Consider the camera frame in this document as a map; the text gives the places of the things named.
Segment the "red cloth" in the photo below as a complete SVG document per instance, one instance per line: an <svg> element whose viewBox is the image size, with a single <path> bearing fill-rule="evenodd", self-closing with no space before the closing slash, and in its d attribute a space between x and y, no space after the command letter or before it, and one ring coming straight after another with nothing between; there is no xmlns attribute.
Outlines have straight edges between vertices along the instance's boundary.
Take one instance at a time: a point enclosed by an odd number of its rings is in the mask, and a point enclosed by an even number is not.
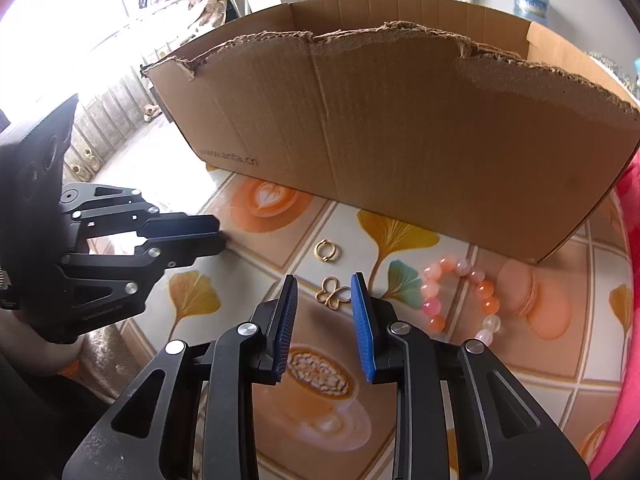
<svg viewBox="0 0 640 480"><path fill-rule="evenodd" d="M636 153L616 186L629 241L634 276L634 325L618 405L602 445L591 462L596 478L620 451L640 420L640 152Z"/></svg>

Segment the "cardboard box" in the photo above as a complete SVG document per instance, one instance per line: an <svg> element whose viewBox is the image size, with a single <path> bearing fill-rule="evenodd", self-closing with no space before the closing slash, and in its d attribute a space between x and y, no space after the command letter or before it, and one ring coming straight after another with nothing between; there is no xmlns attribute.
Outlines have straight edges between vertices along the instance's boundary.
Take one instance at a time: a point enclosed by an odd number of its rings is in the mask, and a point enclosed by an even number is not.
<svg viewBox="0 0 640 480"><path fill-rule="evenodd" d="M586 54L453 0L283 4L145 73L209 164L526 262L582 224L640 139L633 99Z"/></svg>

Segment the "bead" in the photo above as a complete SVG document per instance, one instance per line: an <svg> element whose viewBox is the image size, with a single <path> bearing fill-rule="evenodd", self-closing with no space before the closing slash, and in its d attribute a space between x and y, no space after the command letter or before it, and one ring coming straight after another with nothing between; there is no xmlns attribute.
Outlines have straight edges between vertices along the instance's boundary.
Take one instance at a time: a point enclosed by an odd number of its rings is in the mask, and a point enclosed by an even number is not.
<svg viewBox="0 0 640 480"><path fill-rule="evenodd" d="M487 280L478 283L478 286L476 287L476 294L482 300L486 300L494 294L494 284Z"/></svg>
<svg viewBox="0 0 640 480"><path fill-rule="evenodd" d="M495 314L500 310L500 300L495 296L484 298L484 300L482 300L481 308L482 311L488 316L491 314Z"/></svg>
<svg viewBox="0 0 640 480"><path fill-rule="evenodd" d="M496 316L495 314L490 314L484 318L484 321L482 322L482 328L488 330L491 333L495 333L500 330L501 324L502 321L498 316Z"/></svg>
<svg viewBox="0 0 640 480"><path fill-rule="evenodd" d="M460 277L466 276L468 275L470 270L471 270L471 264L468 262L467 259L460 258L456 262L456 268L454 269L454 272L456 273L456 275Z"/></svg>
<svg viewBox="0 0 640 480"><path fill-rule="evenodd" d="M422 270L422 273L426 280L438 281L442 276L442 267L440 264L429 264Z"/></svg>
<svg viewBox="0 0 640 480"><path fill-rule="evenodd" d="M451 272L456 268L456 259L451 254L444 254L438 262L442 272Z"/></svg>
<svg viewBox="0 0 640 480"><path fill-rule="evenodd" d="M478 269L477 267L473 267L471 272L469 273L469 281L474 285L482 282L484 280L484 270Z"/></svg>
<svg viewBox="0 0 640 480"><path fill-rule="evenodd" d="M489 346L494 341L494 334L490 330L483 328L476 334L476 339L479 339L485 345Z"/></svg>
<svg viewBox="0 0 640 480"><path fill-rule="evenodd" d="M420 294L422 294L422 297L425 300L435 298L439 292L440 285L438 285L438 282L435 282L434 280L424 280L424 283L420 287Z"/></svg>
<svg viewBox="0 0 640 480"><path fill-rule="evenodd" d="M440 314L430 317L427 320L427 332L430 334L442 332L444 330L444 323L445 319Z"/></svg>
<svg viewBox="0 0 640 480"><path fill-rule="evenodd" d="M438 298L429 298L428 300L424 301L424 304L422 306L422 311L427 316L436 316L436 314L439 314L441 310L442 303L440 303L440 300Z"/></svg>

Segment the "gold ring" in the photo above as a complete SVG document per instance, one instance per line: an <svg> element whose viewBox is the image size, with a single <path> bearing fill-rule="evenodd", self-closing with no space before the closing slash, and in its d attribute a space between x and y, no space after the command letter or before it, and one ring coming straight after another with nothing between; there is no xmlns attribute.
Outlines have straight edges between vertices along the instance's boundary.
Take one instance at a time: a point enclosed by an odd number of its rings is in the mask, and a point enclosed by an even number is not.
<svg viewBox="0 0 640 480"><path fill-rule="evenodd" d="M329 282L335 283L334 290L328 290L327 284ZM335 276L327 276L324 280L322 280L320 290L316 292L316 301L318 303L324 304L325 306L328 306L331 310L338 310L341 303L351 303L351 297L349 297L347 300L343 300L338 296L338 294L345 290L351 289L348 286L340 286L340 282L338 282L338 278L336 278Z"/></svg>
<svg viewBox="0 0 640 480"><path fill-rule="evenodd" d="M322 248L322 246L325 246L325 245L331 246L331 253L329 253L327 256L322 256L322 254L320 254L320 249ZM318 260L322 260L325 263L331 260L335 256L335 253L337 253L337 251L338 251L338 246L334 244L331 240L327 240L326 238L323 238L322 240L320 240L314 248L314 254L316 255L316 258Z"/></svg>

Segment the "jewelry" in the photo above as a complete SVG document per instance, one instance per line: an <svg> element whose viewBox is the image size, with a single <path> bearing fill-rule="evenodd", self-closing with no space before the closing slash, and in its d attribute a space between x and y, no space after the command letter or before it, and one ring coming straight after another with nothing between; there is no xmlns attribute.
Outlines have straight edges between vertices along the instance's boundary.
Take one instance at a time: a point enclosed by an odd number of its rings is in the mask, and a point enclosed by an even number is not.
<svg viewBox="0 0 640 480"><path fill-rule="evenodd" d="M335 283L334 290L327 289L327 284L329 282ZM336 278L335 276L327 276L324 280L322 280L320 290L316 292L316 301L318 303L324 304L325 306L328 306L331 310L338 310L341 303L351 303L351 296L349 296L348 300L343 300L339 296L339 294L345 290L351 291L351 287L340 286L338 278Z"/></svg>
<svg viewBox="0 0 640 480"><path fill-rule="evenodd" d="M331 247L331 252L326 256L322 256L322 254L320 254L320 249L325 245L328 245L329 247ZM334 244L331 240L327 240L326 238L323 238L322 240L320 240L314 248L314 254L316 255L316 258L318 260L322 260L325 263L331 260L335 256L335 253L337 253L337 251L338 251L338 246Z"/></svg>
<svg viewBox="0 0 640 480"><path fill-rule="evenodd" d="M494 296L494 284L485 279L484 270L472 267L466 258L456 259L447 254L438 262L429 264L422 274L422 286L420 293L424 298L422 311L427 315L427 330L430 333L438 333L444 330L445 319L440 314L442 304L438 299L440 283L443 274L453 272L460 278L466 278L476 288L476 296L481 301L482 312L486 317L482 321L482 328L474 336L489 346L494 340L494 333L500 329L501 321L496 315L500 310L500 300Z"/></svg>

